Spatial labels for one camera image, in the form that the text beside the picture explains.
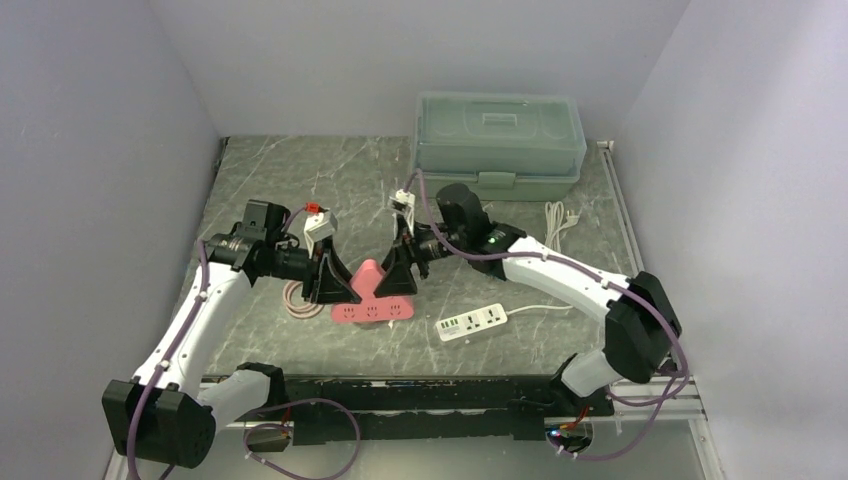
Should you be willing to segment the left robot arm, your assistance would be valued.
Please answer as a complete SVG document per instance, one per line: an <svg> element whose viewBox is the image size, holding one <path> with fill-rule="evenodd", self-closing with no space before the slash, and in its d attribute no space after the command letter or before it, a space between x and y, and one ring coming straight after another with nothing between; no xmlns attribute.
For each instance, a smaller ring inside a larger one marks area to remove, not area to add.
<svg viewBox="0 0 848 480"><path fill-rule="evenodd" d="M138 460L195 468L215 437L244 416L264 420L295 406L281 368L248 362L224 381L201 388L205 366L225 324L263 277L301 282L312 304L358 303L351 273L339 260L337 219L317 204L307 213L303 246L284 245L295 215L266 201L248 202L227 233L199 240L199 266L189 293L153 353L128 381L111 381L102 395L115 450L139 476Z"/></svg>

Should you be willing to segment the pink triangular socket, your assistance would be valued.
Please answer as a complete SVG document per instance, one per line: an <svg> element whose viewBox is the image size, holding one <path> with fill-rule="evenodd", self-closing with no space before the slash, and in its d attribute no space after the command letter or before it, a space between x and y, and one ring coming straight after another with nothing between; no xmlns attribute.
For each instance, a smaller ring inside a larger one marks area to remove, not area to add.
<svg viewBox="0 0 848 480"><path fill-rule="evenodd" d="M372 324L411 319L415 311L410 296L375 296L374 290L384 275L384 270L374 259L365 260L353 274L350 283L361 301L358 304L333 305L331 319L338 324Z"/></svg>

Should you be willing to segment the white power strip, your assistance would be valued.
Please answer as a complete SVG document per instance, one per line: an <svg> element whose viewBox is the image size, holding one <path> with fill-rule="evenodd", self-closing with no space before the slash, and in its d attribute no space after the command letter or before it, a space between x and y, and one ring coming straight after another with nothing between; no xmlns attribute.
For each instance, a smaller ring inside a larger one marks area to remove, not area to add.
<svg viewBox="0 0 848 480"><path fill-rule="evenodd" d="M505 325L507 321L503 305L496 303L438 320L435 328L442 342L451 342Z"/></svg>

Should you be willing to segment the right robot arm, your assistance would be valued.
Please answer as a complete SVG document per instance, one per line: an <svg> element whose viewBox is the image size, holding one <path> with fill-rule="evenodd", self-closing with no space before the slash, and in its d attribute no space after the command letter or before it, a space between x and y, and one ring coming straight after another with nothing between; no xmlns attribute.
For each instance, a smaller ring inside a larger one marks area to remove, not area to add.
<svg viewBox="0 0 848 480"><path fill-rule="evenodd" d="M393 193L389 203L395 238L376 297L416 294L414 269L426 278L431 262L457 256L484 275L532 287L600 324L602 346L571 355L552 379L551 401L560 413L578 413L591 395L619 380L649 382L670 355L678 362L671 376L688 381L682 328L656 276L614 274L564 256L522 229L490 220L464 184L438 192L441 222L415 221L416 197L407 190Z"/></svg>

